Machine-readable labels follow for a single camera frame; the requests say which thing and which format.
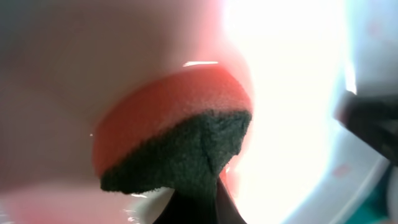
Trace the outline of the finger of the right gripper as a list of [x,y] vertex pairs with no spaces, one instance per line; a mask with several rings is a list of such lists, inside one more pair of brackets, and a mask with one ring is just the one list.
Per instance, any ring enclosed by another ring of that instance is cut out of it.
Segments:
[[334,117],[348,131],[397,165],[397,95],[358,96],[345,91]]

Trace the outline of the orange and green sponge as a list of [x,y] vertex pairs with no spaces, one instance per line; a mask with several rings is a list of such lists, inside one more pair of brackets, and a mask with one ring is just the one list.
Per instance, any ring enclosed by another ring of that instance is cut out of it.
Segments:
[[238,155],[252,118],[249,95],[229,71],[200,65],[122,99],[94,133],[93,167],[107,192],[168,187],[212,193]]

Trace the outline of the light blue plate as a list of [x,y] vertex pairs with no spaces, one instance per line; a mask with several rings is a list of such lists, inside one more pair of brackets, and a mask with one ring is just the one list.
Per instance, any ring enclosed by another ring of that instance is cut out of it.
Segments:
[[334,114],[345,91],[397,95],[396,1],[2,0],[1,222],[154,223],[175,189],[102,190],[95,129],[200,65],[251,99],[218,176],[246,223],[344,222],[390,163]]

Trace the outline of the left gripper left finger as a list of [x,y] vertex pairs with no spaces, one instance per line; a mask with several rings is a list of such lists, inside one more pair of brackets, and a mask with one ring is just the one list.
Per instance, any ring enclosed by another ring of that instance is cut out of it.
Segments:
[[215,187],[176,189],[154,224],[214,224]]

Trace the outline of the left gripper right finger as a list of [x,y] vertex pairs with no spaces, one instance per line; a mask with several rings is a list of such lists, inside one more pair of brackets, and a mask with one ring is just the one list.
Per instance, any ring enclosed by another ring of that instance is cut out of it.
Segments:
[[246,224],[220,178],[216,186],[217,224]]

